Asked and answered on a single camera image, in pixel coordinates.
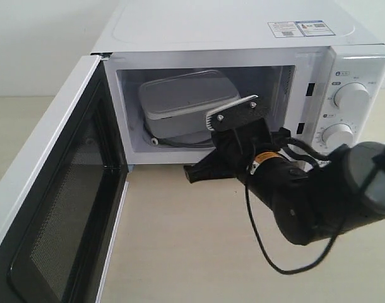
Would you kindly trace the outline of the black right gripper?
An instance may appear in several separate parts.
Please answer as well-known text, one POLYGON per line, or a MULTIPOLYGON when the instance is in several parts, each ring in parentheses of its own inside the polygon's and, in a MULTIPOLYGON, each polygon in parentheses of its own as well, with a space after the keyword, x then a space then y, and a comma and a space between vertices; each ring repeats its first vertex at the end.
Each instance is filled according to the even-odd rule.
POLYGON ((246 182, 247 168, 262 152, 273 152, 268 125, 260 119, 235 129, 212 132, 216 151, 212 151, 194 165, 183 166, 187 180, 200 181, 237 178, 246 182))

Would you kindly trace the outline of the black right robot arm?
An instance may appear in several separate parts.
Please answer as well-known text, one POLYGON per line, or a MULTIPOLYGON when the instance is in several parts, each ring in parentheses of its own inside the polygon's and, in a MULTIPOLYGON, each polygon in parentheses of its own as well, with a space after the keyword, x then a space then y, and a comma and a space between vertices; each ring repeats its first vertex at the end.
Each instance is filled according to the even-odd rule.
POLYGON ((215 149, 184 167, 189 182, 235 178, 273 213, 283 236, 305 246, 385 219, 385 145, 341 146, 304 171, 280 155, 287 134, 264 119, 211 135, 215 149))

